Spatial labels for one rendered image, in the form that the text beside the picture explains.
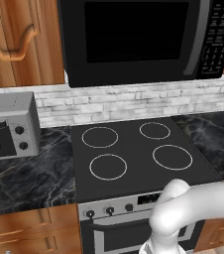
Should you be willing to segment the black glass hob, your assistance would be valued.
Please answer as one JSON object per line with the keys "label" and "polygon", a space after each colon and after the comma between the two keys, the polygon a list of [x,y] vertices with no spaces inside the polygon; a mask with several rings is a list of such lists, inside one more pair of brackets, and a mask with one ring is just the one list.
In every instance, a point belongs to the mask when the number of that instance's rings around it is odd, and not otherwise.
{"label": "black glass hob", "polygon": [[71,144],[80,203],[220,180],[169,117],[73,126]]}

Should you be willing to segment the steel oven with knobs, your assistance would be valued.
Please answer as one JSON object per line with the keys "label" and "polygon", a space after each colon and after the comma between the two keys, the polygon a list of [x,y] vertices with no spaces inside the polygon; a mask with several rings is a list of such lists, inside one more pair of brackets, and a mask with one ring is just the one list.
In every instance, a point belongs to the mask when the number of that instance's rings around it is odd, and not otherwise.
{"label": "steel oven with knobs", "polygon": [[79,222],[92,220],[94,224],[110,225],[147,219],[152,214],[160,192],[122,196],[78,205]]}

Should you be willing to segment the black microwave oven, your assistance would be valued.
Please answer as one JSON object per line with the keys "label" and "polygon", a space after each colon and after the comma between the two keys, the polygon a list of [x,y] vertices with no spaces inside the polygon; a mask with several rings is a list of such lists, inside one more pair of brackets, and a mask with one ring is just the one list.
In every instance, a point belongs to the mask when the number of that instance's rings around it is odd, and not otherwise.
{"label": "black microwave oven", "polygon": [[57,0],[71,88],[219,78],[224,0],[211,0],[204,41],[185,75],[200,0]]}

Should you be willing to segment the grey toaster oven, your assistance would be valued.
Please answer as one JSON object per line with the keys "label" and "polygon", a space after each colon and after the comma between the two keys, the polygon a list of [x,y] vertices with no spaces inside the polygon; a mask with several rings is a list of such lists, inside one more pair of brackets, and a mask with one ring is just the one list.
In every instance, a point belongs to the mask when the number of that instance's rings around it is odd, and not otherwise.
{"label": "grey toaster oven", "polygon": [[0,160],[37,156],[40,138],[34,92],[0,93]]}

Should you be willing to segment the black oven door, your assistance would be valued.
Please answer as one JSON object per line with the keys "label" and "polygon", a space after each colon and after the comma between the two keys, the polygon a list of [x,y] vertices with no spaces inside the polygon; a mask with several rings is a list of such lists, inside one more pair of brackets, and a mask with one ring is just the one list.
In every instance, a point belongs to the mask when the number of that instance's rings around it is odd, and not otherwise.
{"label": "black oven door", "polygon": [[[178,243],[186,254],[193,253],[204,222],[200,220],[179,231]],[[89,226],[92,223],[92,220],[80,222],[83,254],[139,254],[151,236],[151,228],[144,225],[98,231]]]}

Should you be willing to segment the wooden drawer front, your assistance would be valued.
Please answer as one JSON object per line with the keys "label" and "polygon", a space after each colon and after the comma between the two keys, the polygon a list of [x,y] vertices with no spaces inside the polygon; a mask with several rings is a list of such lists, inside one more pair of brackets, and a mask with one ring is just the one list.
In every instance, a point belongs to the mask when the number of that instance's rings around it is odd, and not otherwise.
{"label": "wooden drawer front", "polygon": [[51,236],[36,239],[14,239],[0,242],[0,254],[81,254],[79,246]]}
{"label": "wooden drawer front", "polygon": [[0,215],[0,237],[78,225],[75,203]]}

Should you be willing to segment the wooden base cupboard door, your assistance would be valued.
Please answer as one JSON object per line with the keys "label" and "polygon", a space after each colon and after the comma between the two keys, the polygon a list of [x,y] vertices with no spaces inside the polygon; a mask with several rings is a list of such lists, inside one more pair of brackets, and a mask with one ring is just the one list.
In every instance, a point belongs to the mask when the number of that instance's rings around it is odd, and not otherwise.
{"label": "wooden base cupboard door", "polygon": [[204,251],[221,246],[224,246],[224,218],[206,220],[194,251]]}

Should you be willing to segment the wooden wall cupboard door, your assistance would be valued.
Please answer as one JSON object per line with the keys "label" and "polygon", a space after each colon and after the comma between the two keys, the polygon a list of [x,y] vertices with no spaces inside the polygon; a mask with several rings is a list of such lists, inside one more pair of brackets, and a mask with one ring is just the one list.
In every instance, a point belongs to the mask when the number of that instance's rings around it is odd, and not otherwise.
{"label": "wooden wall cupboard door", "polygon": [[63,82],[56,0],[0,0],[0,88]]}

